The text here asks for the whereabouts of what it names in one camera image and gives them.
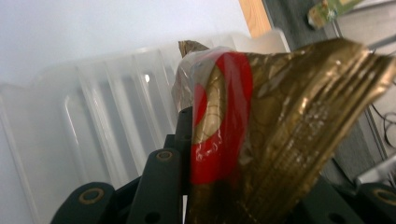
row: cable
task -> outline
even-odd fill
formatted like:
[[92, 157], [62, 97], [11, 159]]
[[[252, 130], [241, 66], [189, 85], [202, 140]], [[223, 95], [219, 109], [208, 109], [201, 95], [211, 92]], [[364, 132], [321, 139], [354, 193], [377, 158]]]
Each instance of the cable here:
[[388, 119], [389, 116], [394, 116], [396, 118], [396, 113], [395, 112], [388, 112], [384, 115], [382, 115], [381, 113], [379, 113], [379, 111], [376, 109], [375, 105], [372, 105], [373, 110], [375, 111], [375, 113], [382, 119], [382, 128], [384, 130], [384, 140], [385, 143], [392, 148], [396, 149], [396, 146], [393, 145], [388, 138], [388, 130], [390, 129], [390, 127], [396, 127], [396, 119], [392, 120], [392, 119]]

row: crumpled gold foil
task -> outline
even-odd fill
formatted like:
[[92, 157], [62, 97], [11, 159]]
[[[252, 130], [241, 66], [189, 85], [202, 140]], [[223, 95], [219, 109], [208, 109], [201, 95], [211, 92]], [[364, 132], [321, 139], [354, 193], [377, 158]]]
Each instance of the crumpled gold foil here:
[[[197, 57], [216, 50], [224, 49], [188, 54], [180, 63], [188, 66], [177, 74], [183, 81], [174, 86], [179, 109], [193, 105], [194, 79], [209, 92], [226, 85], [212, 62], [199, 62], [199, 69], [195, 64]], [[186, 223], [284, 221], [363, 109], [385, 92], [396, 74], [395, 58], [371, 54], [345, 39], [292, 53], [245, 55], [253, 90], [244, 143], [228, 177], [192, 185]], [[190, 97], [184, 104], [182, 95]], [[220, 126], [225, 108], [219, 99], [208, 98], [218, 109], [211, 107], [211, 116], [203, 117], [205, 125], [194, 127], [194, 144]]]
[[185, 57], [190, 52], [202, 51], [208, 49], [207, 46], [204, 46], [198, 42], [185, 40], [178, 42], [178, 48], [180, 49], [181, 57]]

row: bolt hole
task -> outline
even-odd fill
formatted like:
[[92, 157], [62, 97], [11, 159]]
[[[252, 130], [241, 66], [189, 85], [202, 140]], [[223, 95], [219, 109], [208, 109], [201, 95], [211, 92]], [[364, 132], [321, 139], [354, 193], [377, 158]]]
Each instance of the bolt hole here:
[[170, 151], [162, 151], [157, 154], [157, 159], [160, 161], [168, 161], [172, 157], [172, 152]]
[[157, 223], [161, 219], [161, 216], [157, 212], [150, 212], [146, 215], [146, 223]]
[[378, 192], [378, 196], [386, 201], [396, 202], [396, 195], [391, 192], [381, 191], [381, 192]]
[[87, 189], [79, 195], [78, 201], [82, 204], [93, 204], [99, 202], [104, 195], [105, 192], [102, 189]]
[[346, 220], [341, 217], [340, 215], [336, 214], [336, 213], [330, 213], [329, 214], [329, 219], [332, 221], [332, 223], [336, 223], [336, 224], [344, 224], [346, 223]]

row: plastic bag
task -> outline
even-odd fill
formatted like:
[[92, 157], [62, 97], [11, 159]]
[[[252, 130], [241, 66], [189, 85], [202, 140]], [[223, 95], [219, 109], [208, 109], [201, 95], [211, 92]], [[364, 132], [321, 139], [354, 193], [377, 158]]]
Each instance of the plastic bag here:
[[179, 109], [193, 105], [186, 223], [284, 221], [395, 73], [394, 58], [345, 39], [187, 54], [173, 89]]

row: black plastic part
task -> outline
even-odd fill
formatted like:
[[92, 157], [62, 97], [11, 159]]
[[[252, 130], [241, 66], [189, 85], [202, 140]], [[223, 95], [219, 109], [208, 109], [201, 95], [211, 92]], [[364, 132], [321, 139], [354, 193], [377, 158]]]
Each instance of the black plastic part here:
[[323, 177], [294, 208], [289, 224], [363, 224], [352, 208]]
[[129, 215], [129, 211], [131, 210], [131, 204], [134, 200], [134, 196], [136, 195], [139, 182], [140, 176], [116, 190], [117, 209], [119, 212], [117, 220], [113, 223], [125, 223], [126, 218]]
[[163, 144], [163, 148], [175, 148], [175, 135], [168, 134], [165, 138], [165, 143]]
[[192, 107], [185, 108], [178, 113], [175, 134], [175, 149], [181, 155], [181, 183], [182, 193], [187, 195], [190, 188], [190, 156], [192, 138]]
[[383, 184], [363, 184], [356, 196], [357, 212], [366, 223], [396, 223], [396, 189]]
[[51, 223], [114, 223], [117, 215], [115, 195], [114, 188], [106, 183], [81, 186], [62, 204]]
[[181, 158], [172, 148], [148, 156], [126, 223], [181, 223]]

